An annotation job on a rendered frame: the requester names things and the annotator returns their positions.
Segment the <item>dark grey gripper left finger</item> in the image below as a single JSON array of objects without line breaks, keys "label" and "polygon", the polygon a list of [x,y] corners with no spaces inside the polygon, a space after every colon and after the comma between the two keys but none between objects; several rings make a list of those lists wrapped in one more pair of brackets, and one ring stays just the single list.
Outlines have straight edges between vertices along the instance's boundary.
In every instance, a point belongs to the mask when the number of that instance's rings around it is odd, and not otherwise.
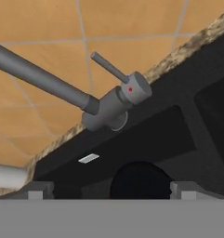
[{"label": "dark grey gripper left finger", "polygon": [[17,192],[0,196],[0,200],[53,199],[54,183],[52,181],[32,181]]}]

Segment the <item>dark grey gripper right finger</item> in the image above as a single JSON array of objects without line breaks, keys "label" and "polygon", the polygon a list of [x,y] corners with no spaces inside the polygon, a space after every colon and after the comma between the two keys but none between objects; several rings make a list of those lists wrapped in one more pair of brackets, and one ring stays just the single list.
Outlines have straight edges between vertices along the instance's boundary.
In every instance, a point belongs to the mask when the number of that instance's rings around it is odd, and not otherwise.
[{"label": "dark grey gripper right finger", "polygon": [[193,181],[173,181],[170,189],[174,200],[224,200],[223,195],[207,191]]}]

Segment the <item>black round pan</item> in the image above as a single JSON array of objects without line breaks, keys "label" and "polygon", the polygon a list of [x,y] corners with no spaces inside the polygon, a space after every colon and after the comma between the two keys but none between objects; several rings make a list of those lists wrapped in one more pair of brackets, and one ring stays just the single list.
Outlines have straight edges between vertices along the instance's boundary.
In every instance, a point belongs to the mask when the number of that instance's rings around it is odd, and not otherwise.
[{"label": "black round pan", "polygon": [[128,163],[115,173],[110,187],[110,198],[169,200],[172,181],[163,169],[152,163]]}]

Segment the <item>black sink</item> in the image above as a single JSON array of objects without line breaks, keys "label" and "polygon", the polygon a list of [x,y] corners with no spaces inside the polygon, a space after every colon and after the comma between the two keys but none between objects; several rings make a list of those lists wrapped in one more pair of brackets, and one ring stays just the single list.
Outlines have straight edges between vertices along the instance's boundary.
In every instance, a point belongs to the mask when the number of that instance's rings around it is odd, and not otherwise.
[{"label": "black sink", "polygon": [[83,131],[42,159],[34,178],[53,182],[58,197],[96,196],[133,161],[224,195],[224,34],[153,83],[122,130]]}]

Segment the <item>grey sink tap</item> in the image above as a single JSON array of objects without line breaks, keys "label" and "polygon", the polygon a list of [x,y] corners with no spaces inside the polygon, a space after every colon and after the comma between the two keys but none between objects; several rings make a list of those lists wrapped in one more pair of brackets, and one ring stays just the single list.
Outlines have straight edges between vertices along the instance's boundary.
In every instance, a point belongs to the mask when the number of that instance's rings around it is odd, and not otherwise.
[{"label": "grey sink tap", "polygon": [[127,111],[132,104],[125,99],[119,86],[97,99],[1,45],[0,70],[80,108],[83,111],[82,122],[90,131],[103,126],[119,131],[127,123]]}]

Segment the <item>white block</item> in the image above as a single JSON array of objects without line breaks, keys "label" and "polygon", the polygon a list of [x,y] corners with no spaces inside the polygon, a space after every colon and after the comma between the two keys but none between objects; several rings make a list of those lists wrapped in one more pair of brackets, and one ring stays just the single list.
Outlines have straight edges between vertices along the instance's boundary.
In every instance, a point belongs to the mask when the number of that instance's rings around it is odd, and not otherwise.
[{"label": "white block", "polygon": [[0,165],[0,188],[19,190],[26,182],[27,171],[20,167]]}]

